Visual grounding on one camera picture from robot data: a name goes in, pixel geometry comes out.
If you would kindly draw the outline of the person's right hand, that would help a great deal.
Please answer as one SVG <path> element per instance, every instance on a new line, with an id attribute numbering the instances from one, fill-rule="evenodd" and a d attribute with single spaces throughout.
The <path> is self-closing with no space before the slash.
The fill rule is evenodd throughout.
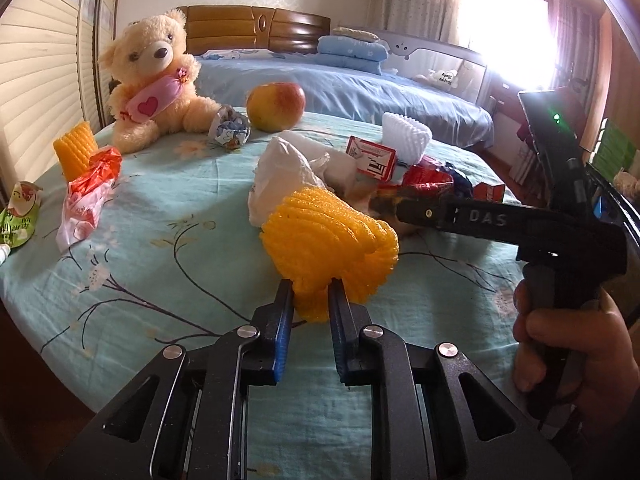
<path id="1" fill-rule="evenodd" d="M 541 350 L 559 348 L 577 360 L 559 396 L 582 415 L 585 434 L 604 434 L 621 422 L 639 390 L 639 367 L 623 315 L 613 298 L 599 290 L 598 306 L 586 310 L 535 309 L 525 282 L 513 295 L 518 342 L 513 380 L 532 391 L 546 377 Z"/>

